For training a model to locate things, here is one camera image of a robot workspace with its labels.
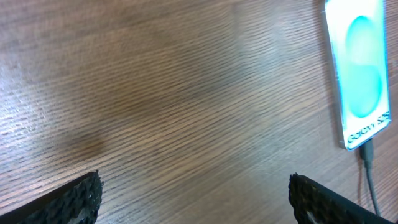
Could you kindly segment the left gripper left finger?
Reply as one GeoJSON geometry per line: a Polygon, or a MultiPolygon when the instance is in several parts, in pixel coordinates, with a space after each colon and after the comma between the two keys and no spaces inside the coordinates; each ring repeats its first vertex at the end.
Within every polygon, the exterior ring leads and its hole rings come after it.
{"type": "Polygon", "coordinates": [[[1,215],[1,224],[94,224],[103,193],[99,172],[85,175],[1,215]]]}

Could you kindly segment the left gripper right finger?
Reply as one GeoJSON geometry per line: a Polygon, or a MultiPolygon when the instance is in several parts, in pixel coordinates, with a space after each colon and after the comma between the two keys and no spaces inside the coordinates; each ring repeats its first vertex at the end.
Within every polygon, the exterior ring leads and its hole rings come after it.
{"type": "Polygon", "coordinates": [[[392,224],[304,175],[290,175],[289,203],[298,224],[392,224]]]}

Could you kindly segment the turquoise Galaxy S25 smartphone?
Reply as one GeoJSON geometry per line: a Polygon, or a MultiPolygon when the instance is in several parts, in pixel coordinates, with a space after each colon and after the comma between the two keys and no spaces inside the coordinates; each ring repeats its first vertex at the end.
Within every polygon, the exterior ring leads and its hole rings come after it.
{"type": "Polygon", "coordinates": [[[353,150],[391,122],[384,0],[321,3],[339,145],[353,150]]]}

